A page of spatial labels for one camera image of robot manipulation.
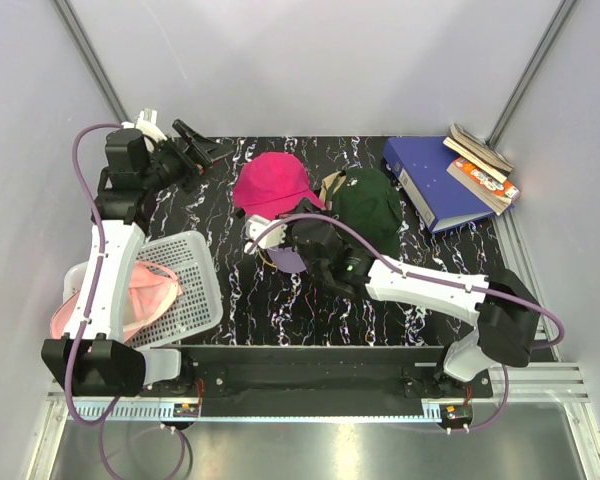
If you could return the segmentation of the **red mesh cap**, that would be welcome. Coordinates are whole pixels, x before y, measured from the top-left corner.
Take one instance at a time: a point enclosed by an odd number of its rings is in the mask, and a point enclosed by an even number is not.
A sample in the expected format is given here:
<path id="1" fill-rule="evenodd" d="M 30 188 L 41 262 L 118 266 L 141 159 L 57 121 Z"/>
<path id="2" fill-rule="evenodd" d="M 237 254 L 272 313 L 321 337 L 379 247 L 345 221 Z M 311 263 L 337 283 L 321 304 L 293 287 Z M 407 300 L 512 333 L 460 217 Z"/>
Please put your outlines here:
<path id="1" fill-rule="evenodd" d="M 266 152 L 245 164 L 232 196 L 236 208 L 267 220 L 293 211 L 304 199 L 318 209 L 324 208 L 311 188 L 304 164 L 284 152 Z"/>

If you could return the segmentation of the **dark green cap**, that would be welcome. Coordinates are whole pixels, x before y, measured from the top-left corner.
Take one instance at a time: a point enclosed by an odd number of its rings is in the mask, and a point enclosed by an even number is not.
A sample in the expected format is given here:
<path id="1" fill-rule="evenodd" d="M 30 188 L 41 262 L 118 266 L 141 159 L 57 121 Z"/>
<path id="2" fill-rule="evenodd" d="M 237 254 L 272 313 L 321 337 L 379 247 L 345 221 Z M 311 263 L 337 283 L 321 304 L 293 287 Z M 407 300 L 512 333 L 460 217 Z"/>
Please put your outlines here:
<path id="1" fill-rule="evenodd" d="M 403 215 L 397 190 L 378 169 L 344 171 L 346 180 L 324 203 L 326 210 L 381 254 L 398 258 Z"/>

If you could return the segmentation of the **beige baseball cap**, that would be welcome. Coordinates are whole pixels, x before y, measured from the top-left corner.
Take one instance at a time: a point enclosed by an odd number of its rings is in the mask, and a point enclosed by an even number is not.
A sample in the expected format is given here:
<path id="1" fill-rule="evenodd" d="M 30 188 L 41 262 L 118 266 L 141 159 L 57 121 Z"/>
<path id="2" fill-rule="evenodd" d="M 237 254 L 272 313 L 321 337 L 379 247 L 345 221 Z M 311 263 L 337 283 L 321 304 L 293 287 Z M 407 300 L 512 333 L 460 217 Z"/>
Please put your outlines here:
<path id="1" fill-rule="evenodd" d="M 346 180 L 346 172 L 344 170 L 336 171 L 322 179 L 319 198 L 323 203 L 327 203 L 333 194 L 339 189 L 342 183 Z"/>

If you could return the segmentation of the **purple cap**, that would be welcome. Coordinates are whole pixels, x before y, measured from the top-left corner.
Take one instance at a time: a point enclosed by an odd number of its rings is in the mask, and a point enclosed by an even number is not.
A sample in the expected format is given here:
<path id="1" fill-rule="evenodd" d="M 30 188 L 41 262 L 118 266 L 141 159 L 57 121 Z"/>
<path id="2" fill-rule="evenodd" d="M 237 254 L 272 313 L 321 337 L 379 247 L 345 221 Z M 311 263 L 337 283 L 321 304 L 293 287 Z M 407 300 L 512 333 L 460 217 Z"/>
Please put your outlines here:
<path id="1" fill-rule="evenodd" d="M 277 269 L 283 273 L 297 274 L 306 270 L 301 256 L 291 247 L 270 248 L 267 253 Z"/>

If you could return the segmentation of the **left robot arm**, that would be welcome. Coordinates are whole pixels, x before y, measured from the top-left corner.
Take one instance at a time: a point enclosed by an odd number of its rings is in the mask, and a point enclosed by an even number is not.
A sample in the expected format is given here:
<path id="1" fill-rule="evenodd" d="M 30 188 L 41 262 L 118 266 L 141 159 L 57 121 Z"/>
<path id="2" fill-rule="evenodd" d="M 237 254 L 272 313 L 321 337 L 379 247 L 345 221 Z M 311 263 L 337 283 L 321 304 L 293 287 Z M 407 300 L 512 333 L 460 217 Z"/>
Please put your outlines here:
<path id="1" fill-rule="evenodd" d="M 231 149 L 180 119 L 172 124 L 173 135 L 144 120 L 107 128 L 107 164 L 97 191 L 85 194 L 94 230 L 83 284 L 66 327 L 59 338 L 44 341 L 41 358 L 67 399 L 131 397 L 160 381 L 183 396 L 194 388 L 196 372 L 179 351 L 126 345 L 128 290 L 157 194 L 172 185 L 194 192 Z"/>

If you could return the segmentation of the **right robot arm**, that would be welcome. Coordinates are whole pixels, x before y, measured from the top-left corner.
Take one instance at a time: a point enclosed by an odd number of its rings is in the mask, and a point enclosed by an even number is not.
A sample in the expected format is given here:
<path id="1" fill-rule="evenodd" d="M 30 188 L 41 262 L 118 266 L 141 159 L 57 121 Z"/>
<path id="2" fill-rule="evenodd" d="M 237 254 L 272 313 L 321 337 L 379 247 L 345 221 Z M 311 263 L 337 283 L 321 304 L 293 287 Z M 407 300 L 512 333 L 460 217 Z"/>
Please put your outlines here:
<path id="1" fill-rule="evenodd" d="M 470 326 L 469 334 L 446 347 L 434 371 L 435 387 L 443 395 L 460 394 L 495 364 L 529 364 L 539 313 L 535 297 L 513 271 L 453 274 L 409 265 L 381 254 L 363 238 L 346 242 L 351 228 L 324 215 L 291 215 L 281 224 L 285 243 L 331 292 L 422 307 Z"/>

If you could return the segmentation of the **pink cap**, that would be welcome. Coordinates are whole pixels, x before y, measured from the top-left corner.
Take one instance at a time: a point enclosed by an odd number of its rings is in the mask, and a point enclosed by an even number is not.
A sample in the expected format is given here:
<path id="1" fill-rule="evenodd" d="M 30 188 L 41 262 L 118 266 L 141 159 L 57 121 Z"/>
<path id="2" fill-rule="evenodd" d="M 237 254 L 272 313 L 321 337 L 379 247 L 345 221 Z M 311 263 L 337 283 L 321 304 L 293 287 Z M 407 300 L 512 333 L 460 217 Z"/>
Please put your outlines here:
<path id="1" fill-rule="evenodd" d="M 56 310 L 50 333 L 59 339 L 73 313 L 80 290 L 75 284 L 70 293 L 63 294 L 64 303 Z M 183 294 L 176 273 L 153 262 L 137 260 L 128 287 L 128 300 L 123 320 L 124 342 L 162 317 Z"/>

